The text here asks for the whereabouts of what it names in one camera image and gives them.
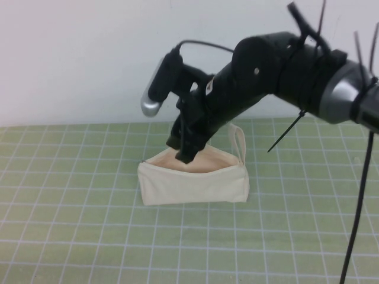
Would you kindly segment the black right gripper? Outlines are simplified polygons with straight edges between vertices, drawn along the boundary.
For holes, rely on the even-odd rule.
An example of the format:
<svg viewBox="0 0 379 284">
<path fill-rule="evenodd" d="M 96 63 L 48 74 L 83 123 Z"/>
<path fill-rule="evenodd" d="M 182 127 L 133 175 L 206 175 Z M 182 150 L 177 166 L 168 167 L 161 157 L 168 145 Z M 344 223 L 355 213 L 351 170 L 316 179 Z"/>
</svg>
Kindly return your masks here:
<svg viewBox="0 0 379 284">
<path fill-rule="evenodd" d="M 205 143 L 237 116 L 237 88 L 230 75 L 185 73 L 174 85 L 180 110 L 166 145 L 179 149 L 175 158 L 191 163 Z"/>
</svg>

